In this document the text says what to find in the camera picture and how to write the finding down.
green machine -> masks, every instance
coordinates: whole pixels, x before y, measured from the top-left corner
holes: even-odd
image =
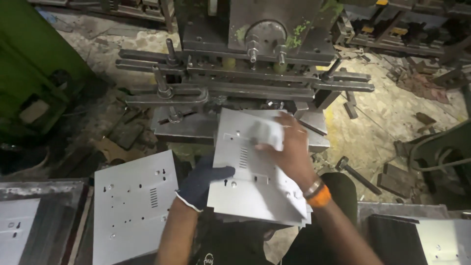
[[[0,143],[28,145],[96,77],[26,0],[0,0],[0,10]]]

logo on shirt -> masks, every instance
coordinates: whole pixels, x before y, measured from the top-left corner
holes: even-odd
[[[212,265],[212,262],[214,261],[214,257],[212,256],[211,253],[206,254],[204,257],[204,265]]]

person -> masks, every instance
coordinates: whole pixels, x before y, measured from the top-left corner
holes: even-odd
[[[382,264],[354,226],[357,214],[354,183],[342,173],[319,177],[306,148],[307,132],[286,113],[280,112],[276,121],[284,127],[283,150],[277,151],[267,144],[255,148],[266,152],[298,184],[313,209],[312,225],[300,230],[281,264]],[[198,162],[177,191],[156,264],[188,264],[198,216],[207,203],[209,184],[231,177],[234,172],[233,167],[212,168],[212,157]],[[267,231],[262,229],[264,224],[214,221],[201,241],[195,263],[271,264],[263,252],[263,236]]]

orange wristband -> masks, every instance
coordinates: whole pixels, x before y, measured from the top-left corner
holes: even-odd
[[[329,188],[324,185],[318,194],[308,199],[308,204],[311,205],[311,207],[320,208],[324,207],[331,199],[332,195],[330,194]]]

metal bracelet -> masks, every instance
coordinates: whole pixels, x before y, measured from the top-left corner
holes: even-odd
[[[302,195],[306,199],[311,198],[313,195],[315,195],[315,193],[322,186],[322,184],[323,184],[322,179],[320,179],[320,178],[317,179],[316,181],[314,181],[312,186],[307,191],[305,191]]]

